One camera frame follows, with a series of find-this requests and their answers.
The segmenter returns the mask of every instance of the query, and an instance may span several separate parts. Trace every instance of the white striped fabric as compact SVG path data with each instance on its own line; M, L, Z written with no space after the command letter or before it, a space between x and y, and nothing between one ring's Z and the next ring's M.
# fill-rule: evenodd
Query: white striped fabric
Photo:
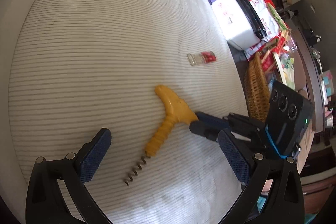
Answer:
M191 67L187 53L201 51L217 61ZM35 0L9 84L11 133L27 182L38 156L61 159L106 127L112 145L86 186L113 223L217 223L239 183L219 146L186 125L130 187L122 182L164 118L158 84L194 111L247 114L207 0Z

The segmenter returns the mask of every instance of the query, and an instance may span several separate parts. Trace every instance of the metal bolt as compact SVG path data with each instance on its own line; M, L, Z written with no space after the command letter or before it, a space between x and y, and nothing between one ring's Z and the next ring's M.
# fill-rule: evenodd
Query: metal bolt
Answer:
M66 158L67 158L68 160L72 160L75 156L76 156L75 153L69 153L69 154L66 156Z
M37 163L37 164L40 164L41 162L43 162L43 160L44 160L44 157L38 157L38 158L36 159L36 163Z
M292 157L287 157L286 160L287 160L290 164L292 164L292 163L294 162L294 160L293 160Z
M254 157L257 159L257 160L262 160L264 158L264 156L260 153L255 153L254 154Z

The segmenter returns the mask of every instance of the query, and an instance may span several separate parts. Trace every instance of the metal spiral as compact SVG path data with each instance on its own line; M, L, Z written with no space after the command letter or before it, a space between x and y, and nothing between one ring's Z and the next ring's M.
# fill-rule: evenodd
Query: metal spiral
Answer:
M124 179L124 182L127 186L129 186L129 183L133 181L134 177L138 176L138 171L142 170L142 166L147 164L146 159L150 159L151 157L148 156L142 156L141 160L136 163L136 166L132 169L132 172L127 174L127 178Z

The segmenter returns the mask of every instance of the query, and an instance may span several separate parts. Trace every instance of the yellow corkscrew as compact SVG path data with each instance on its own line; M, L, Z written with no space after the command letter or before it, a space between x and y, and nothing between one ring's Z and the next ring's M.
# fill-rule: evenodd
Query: yellow corkscrew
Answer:
M146 156L142 156L141 161L137 162L136 167L132 169L133 174L127 174L128 177L124 180L127 185L129 185L129 182L133 181L134 175L138 175L137 171L142 170L142 165L147 163L146 158L156 155L176 123L184 122L187 125L190 125L192 121L198 120L196 114L188 107L187 103L183 99L179 98L170 88L165 85L157 85L155 87L155 93L162 100L165 106L166 117L154 136L146 144Z

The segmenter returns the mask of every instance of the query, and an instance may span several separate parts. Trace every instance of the brown woven basket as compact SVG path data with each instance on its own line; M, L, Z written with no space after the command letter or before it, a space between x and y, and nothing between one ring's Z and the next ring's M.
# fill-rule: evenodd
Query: brown woven basket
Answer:
M244 84L250 117L265 122L269 110L270 93L261 67L259 52L249 63Z

